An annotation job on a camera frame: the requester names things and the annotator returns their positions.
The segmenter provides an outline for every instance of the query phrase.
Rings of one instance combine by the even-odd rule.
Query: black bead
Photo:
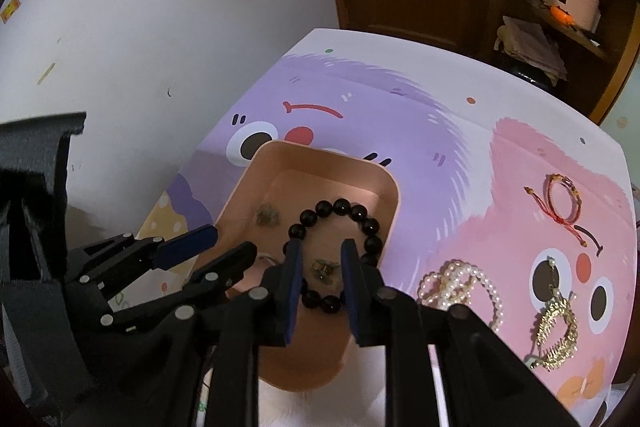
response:
[[[307,228],[311,228],[318,222],[318,214],[312,211],[310,208],[303,210],[300,214],[300,223]]]
[[[295,223],[289,227],[289,237],[291,239],[299,239],[302,241],[306,236],[306,228],[300,223]]]
[[[318,201],[316,204],[316,214],[320,217],[329,217],[334,211],[334,206],[327,200]]]
[[[350,217],[356,223],[363,222],[365,219],[367,219],[367,207],[363,204],[354,204],[351,207]]]
[[[364,250],[367,253],[380,255],[382,247],[384,247],[384,243],[377,235],[369,235],[369,237],[364,240]]]
[[[320,309],[324,313],[334,314],[340,311],[340,299],[335,295],[327,295],[320,302]]]
[[[374,235],[380,230],[380,223],[373,217],[367,217],[367,219],[362,222],[361,229],[362,233],[366,235]]]
[[[366,253],[360,258],[360,262],[375,268],[378,266],[378,256],[374,253]]]
[[[338,216],[346,216],[347,214],[349,214],[349,212],[351,212],[351,203],[344,198],[335,200],[334,212],[338,214]]]
[[[315,290],[308,290],[302,296],[302,304],[305,308],[309,308],[310,310],[318,308],[321,300],[320,294]]]

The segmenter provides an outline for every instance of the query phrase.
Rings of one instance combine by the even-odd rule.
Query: pearl bracelet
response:
[[[437,291],[433,291],[433,283],[436,281],[440,281],[440,287]],[[494,304],[494,318],[489,327],[494,333],[497,333],[504,322],[502,299],[500,299],[494,284],[478,266],[473,264],[452,261],[443,273],[431,272],[425,275],[418,288],[418,303],[444,311],[453,304],[470,306],[471,290],[476,281],[479,281],[489,293]]]

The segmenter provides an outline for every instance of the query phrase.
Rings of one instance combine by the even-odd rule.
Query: black pupil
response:
[[[552,288],[560,287],[560,274],[555,266],[551,268],[547,261],[536,266],[531,280],[533,293],[539,301],[547,302],[554,296]]]
[[[254,158],[255,152],[260,145],[272,140],[271,135],[265,132],[254,132],[251,136],[247,136],[240,146],[240,155],[245,160]]]
[[[598,286],[591,296],[591,317],[593,320],[599,321],[607,309],[607,291]]]

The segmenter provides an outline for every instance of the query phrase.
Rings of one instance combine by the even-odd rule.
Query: table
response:
[[[401,39],[318,29],[212,129],[162,193],[140,237],[168,239],[215,222],[244,167],[270,139],[385,166],[400,190],[380,266],[385,282],[417,296],[425,274],[442,272],[453,260],[473,263],[499,292],[504,323],[498,335],[521,359],[532,352],[531,331],[549,284],[565,298],[575,293],[575,356],[558,369],[534,371],[581,425],[590,425],[622,354],[636,284],[635,217],[617,143],[542,90],[470,58]],[[576,221],[549,211],[545,188],[552,174],[575,185]],[[575,198],[559,183],[551,197],[556,214],[570,217]],[[176,291],[193,264],[148,274],[116,296],[114,308]],[[487,293],[478,284],[471,296],[471,307],[490,322]],[[564,329],[560,319],[548,345]],[[340,400],[339,386],[349,385],[346,393],[353,394],[360,384],[360,400],[342,399],[340,414],[372,425],[363,418],[381,414],[382,355],[351,356],[355,362],[348,360],[316,398],[292,406],[290,396],[265,392],[271,412],[279,411],[273,416],[278,425],[325,418],[315,399]],[[369,357],[360,380],[349,376],[358,357]],[[305,416],[305,408],[316,416]],[[262,418],[264,425],[269,421]]]

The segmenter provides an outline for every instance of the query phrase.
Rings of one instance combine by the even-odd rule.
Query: orange dot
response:
[[[575,261],[575,274],[581,283],[586,283],[591,277],[591,259],[584,252]]]

